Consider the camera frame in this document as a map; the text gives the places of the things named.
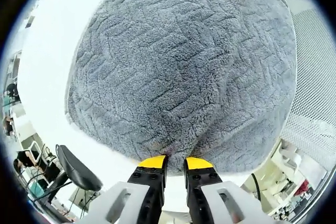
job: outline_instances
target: gray fleece fabric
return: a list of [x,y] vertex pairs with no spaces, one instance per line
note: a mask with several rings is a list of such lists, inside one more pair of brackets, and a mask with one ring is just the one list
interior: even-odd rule
[[244,172],[271,151],[295,87],[285,0],[104,0],[74,59],[67,110],[129,158],[169,155],[170,174],[188,156]]

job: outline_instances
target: mesh screen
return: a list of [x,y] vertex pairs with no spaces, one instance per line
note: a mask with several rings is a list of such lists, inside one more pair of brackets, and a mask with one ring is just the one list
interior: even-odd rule
[[281,138],[325,169],[336,164],[336,48],[311,0],[287,0],[297,37],[297,90]]

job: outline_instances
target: red object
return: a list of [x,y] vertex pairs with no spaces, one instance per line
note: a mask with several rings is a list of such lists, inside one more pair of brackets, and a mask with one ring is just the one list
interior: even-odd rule
[[301,194],[305,193],[308,191],[308,180],[305,180],[302,185],[299,187],[299,189],[295,192],[294,196],[300,196]]

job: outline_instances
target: textured fabric pattern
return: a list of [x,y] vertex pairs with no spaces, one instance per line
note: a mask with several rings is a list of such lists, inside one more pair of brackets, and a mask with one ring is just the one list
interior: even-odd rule
[[80,43],[68,112],[127,157],[256,168],[295,94],[285,0],[104,0]]
[[336,165],[336,45],[312,0],[287,0],[297,37],[297,92],[281,137],[326,170]]

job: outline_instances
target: white table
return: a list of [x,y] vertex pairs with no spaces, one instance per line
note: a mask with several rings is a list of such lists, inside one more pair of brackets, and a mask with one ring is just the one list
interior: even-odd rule
[[[102,180],[106,190],[117,181],[127,181],[137,163],[76,130],[64,113],[71,61],[100,1],[44,0],[39,4],[22,49],[18,92],[42,141],[50,149],[56,144],[66,145]],[[221,178],[241,186],[248,176]],[[167,178],[163,210],[188,212],[183,176]]]

